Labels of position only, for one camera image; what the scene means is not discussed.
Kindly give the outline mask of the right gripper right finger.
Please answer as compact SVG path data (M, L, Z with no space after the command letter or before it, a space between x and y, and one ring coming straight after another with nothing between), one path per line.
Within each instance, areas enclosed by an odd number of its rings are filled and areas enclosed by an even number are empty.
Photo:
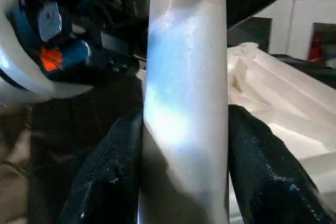
M244 223L335 223L284 142L244 107L228 106L228 169Z

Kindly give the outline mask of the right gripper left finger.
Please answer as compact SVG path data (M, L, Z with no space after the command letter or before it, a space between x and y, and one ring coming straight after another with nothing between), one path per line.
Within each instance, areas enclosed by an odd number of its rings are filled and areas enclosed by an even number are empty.
M143 111L121 116L83 162L58 223L136 223Z

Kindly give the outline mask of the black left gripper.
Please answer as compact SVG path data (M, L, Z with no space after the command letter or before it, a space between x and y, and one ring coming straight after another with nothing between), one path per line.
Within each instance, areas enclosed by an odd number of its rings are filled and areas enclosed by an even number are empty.
M51 81L100 84L145 59L146 0L14 0L8 19L25 53Z

